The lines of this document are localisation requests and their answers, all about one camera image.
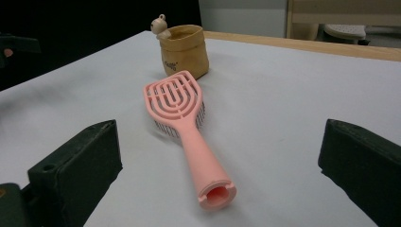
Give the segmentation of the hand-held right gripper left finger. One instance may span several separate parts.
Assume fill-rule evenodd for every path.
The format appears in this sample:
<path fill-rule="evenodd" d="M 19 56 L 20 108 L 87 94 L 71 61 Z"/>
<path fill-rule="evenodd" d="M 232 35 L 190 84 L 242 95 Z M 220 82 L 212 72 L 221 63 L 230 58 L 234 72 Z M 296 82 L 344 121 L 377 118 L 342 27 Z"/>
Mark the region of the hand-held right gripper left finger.
<path fill-rule="evenodd" d="M 123 169 L 114 120 L 87 127 L 28 171 L 43 227 L 83 227 Z"/>

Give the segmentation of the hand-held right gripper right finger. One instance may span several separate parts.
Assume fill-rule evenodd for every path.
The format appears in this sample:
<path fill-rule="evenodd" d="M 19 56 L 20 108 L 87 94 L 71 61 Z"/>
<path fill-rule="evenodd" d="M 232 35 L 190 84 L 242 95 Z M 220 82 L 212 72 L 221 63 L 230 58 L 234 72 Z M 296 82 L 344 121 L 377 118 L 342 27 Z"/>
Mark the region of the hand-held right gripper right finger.
<path fill-rule="evenodd" d="M 318 166 L 378 227 L 401 227 L 401 146 L 329 119 Z"/>

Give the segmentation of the pink hair brush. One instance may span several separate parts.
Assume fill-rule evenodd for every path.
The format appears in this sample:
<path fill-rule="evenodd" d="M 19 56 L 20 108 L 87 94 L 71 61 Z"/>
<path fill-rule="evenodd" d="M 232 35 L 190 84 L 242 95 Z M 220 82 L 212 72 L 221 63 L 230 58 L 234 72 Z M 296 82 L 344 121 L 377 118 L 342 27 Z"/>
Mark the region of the pink hair brush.
<path fill-rule="evenodd" d="M 181 139 L 200 207 L 215 211 L 230 204 L 236 187 L 201 136 L 204 103 L 194 77 L 181 71 L 146 85 L 143 95 L 158 129 Z"/>

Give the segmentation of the small wooden holder cup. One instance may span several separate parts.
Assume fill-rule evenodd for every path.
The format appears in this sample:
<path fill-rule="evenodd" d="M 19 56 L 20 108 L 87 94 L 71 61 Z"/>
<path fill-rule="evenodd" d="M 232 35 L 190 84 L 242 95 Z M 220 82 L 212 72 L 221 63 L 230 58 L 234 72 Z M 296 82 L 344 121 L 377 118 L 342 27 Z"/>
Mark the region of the small wooden holder cup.
<path fill-rule="evenodd" d="M 162 64 L 168 76 L 182 70 L 199 79 L 209 71 L 203 28 L 196 25 L 174 26 L 171 36 L 160 41 Z"/>

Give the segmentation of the black curtain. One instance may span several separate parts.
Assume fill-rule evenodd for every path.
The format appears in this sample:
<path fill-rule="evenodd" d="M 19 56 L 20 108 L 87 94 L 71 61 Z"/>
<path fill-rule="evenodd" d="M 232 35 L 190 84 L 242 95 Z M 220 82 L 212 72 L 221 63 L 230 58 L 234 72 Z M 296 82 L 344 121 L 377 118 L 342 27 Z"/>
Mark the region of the black curtain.
<path fill-rule="evenodd" d="M 0 67 L 0 92 L 142 31 L 164 14 L 169 26 L 200 25 L 199 0 L 0 0 L 0 34 L 33 38 Z"/>

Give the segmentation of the white chair base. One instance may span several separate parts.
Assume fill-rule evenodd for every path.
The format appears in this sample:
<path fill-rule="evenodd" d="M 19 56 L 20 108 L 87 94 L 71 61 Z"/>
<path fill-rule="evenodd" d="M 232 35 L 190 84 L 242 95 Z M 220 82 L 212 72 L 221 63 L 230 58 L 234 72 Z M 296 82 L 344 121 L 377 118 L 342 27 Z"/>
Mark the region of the white chair base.
<path fill-rule="evenodd" d="M 370 42 L 366 39 L 365 26 L 362 25 L 333 25 L 326 24 L 323 31 L 331 37 L 356 41 L 358 45 L 368 45 Z"/>

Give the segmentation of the small beige bear figure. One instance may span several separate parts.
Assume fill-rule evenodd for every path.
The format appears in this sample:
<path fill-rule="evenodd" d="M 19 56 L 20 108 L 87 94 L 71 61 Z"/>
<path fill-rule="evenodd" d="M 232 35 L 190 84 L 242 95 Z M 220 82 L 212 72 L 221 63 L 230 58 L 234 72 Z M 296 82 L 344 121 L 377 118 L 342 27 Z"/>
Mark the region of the small beige bear figure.
<path fill-rule="evenodd" d="M 171 32 L 168 29 L 166 16 L 164 14 L 160 14 L 151 22 L 150 30 L 156 35 L 158 40 L 165 40 L 171 37 Z"/>

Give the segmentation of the light wooden desk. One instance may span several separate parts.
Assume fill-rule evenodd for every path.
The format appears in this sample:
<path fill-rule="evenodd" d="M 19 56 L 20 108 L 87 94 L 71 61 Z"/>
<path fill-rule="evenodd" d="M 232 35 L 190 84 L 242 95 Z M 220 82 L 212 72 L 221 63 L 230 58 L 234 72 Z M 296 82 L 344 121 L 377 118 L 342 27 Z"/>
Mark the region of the light wooden desk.
<path fill-rule="evenodd" d="M 288 0 L 288 38 L 314 40 L 326 24 L 401 26 L 401 0 Z"/>

